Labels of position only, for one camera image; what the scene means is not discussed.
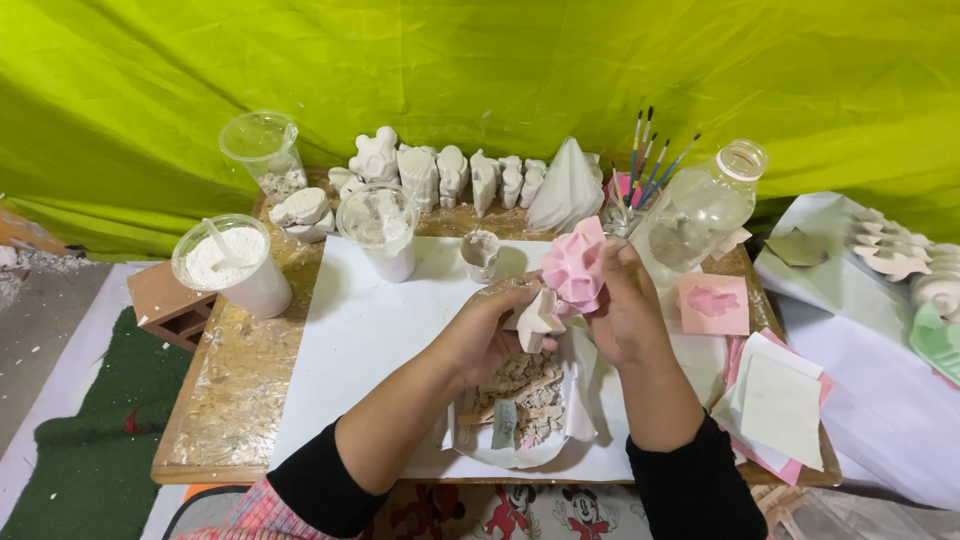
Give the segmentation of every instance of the person's right hand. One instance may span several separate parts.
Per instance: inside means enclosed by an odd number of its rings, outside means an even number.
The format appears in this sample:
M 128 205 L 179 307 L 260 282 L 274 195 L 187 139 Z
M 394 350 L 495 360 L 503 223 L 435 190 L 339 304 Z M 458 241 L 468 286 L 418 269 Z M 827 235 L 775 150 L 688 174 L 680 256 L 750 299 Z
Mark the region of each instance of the person's right hand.
M 618 370 L 635 362 L 673 358 L 657 288 L 634 246 L 609 236 L 600 258 L 606 284 L 600 307 L 586 315 L 600 353 Z

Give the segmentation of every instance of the person's left hand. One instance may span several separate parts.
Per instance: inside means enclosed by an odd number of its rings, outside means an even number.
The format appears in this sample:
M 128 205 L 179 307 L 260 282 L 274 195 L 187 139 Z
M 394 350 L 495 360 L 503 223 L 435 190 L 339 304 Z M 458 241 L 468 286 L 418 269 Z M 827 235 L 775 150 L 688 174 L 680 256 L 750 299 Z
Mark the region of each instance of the person's left hand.
M 516 332 L 503 330 L 503 321 L 510 309 L 537 297 L 540 278 L 537 270 L 480 289 L 426 352 L 435 361 L 449 362 L 458 385 L 467 388 L 486 382 L 510 355 L 521 351 Z M 543 348 L 555 350 L 557 342 L 544 339 Z

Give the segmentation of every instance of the bottle neck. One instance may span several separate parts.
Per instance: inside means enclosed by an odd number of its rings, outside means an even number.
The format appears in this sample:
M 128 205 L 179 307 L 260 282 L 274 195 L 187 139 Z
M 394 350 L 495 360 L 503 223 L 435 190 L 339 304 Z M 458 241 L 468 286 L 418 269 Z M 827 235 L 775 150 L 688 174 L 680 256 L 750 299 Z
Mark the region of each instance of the bottle neck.
M 717 165 L 724 174 L 741 182 L 753 182 L 767 168 L 767 152 L 751 140 L 739 138 L 717 153 Z

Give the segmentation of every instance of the black sleeve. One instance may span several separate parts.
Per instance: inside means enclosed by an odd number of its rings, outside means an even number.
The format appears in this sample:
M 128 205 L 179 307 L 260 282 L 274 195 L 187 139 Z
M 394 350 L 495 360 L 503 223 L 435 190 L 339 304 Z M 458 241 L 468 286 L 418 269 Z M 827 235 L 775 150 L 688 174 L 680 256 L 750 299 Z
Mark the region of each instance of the black sleeve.
M 690 444 L 646 452 L 627 439 L 636 489 L 656 540 L 764 540 L 767 524 L 733 465 L 730 435 L 709 417 Z
M 370 524 L 390 493 L 373 496 L 350 477 L 333 438 L 339 421 L 284 459 L 267 480 L 307 525 L 334 538 L 352 538 Z

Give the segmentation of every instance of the wooden table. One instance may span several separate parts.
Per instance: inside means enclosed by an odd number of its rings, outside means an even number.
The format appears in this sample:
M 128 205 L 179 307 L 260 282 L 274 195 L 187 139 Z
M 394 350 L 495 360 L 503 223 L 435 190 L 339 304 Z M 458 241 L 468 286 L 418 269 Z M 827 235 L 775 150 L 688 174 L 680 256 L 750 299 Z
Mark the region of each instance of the wooden table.
M 327 186 L 325 169 L 308 167 L 312 185 Z M 273 205 L 263 194 L 253 214 L 270 230 L 276 262 L 294 290 L 293 302 L 280 317 L 254 319 L 246 311 L 217 299 L 194 354 L 183 388 L 156 451 L 151 478 L 165 483 L 254 482 L 270 465 L 287 385 L 300 348 L 300 337 L 320 270 L 324 243 L 299 245 L 286 241 L 267 211 Z M 527 233 L 525 210 L 505 210 L 496 202 L 480 220 L 484 229 L 512 240 L 552 240 L 552 233 Z M 437 208 L 420 217 L 417 235 L 459 237 L 477 224 L 473 208 Z M 704 271 L 744 276 L 750 294 L 752 331 L 770 328 L 783 338 L 754 267 L 743 246 L 719 261 L 708 258 Z M 804 467 L 801 485 L 840 483 L 840 468 L 827 434 L 820 426 L 824 472 Z M 750 484 L 781 483 L 753 461 L 739 467 Z M 444 479 L 441 481 L 529 482 L 527 479 Z

